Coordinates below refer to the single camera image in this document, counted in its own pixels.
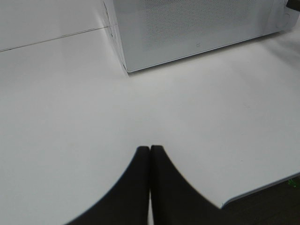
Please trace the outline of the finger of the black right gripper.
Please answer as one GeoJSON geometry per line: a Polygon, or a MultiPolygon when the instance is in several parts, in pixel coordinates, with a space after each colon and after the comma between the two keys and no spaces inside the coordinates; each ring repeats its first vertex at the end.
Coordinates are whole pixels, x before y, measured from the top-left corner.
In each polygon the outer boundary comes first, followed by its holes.
{"type": "Polygon", "coordinates": [[[288,0],[286,6],[292,10],[300,11],[300,0],[288,0]]]}

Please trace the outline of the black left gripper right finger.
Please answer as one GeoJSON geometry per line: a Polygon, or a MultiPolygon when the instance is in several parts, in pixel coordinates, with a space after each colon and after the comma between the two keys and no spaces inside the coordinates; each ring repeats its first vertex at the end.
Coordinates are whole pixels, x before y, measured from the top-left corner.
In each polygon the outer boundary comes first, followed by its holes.
{"type": "Polygon", "coordinates": [[[163,146],[150,149],[150,191],[156,225],[221,225],[223,213],[179,173],[163,146]]]}

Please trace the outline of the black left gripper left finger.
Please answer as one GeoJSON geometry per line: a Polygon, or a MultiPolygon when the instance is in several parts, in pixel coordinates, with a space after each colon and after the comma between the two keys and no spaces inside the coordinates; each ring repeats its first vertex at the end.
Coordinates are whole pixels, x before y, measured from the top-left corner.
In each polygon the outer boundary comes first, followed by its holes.
{"type": "Polygon", "coordinates": [[[150,197],[150,149],[137,148],[114,186],[69,225],[147,225],[150,197]]]}

